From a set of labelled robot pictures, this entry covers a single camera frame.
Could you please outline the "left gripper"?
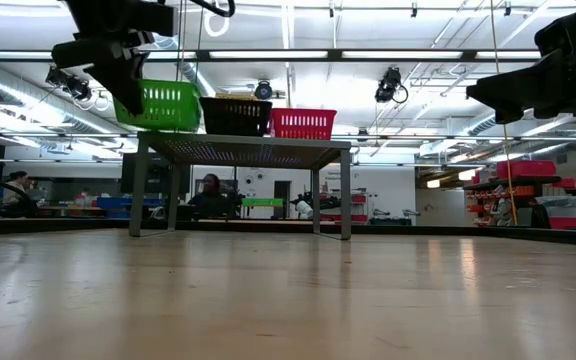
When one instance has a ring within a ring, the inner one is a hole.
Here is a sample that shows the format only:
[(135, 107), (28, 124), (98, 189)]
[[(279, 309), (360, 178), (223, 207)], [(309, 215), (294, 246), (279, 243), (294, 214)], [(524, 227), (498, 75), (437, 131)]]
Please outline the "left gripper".
[(93, 64), (85, 72), (131, 115), (143, 113), (140, 81), (148, 53), (137, 48), (156, 34), (178, 31), (178, 10), (163, 1), (65, 0), (77, 27), (74, 39), (56, 44), (51, 56), (61, 68)]

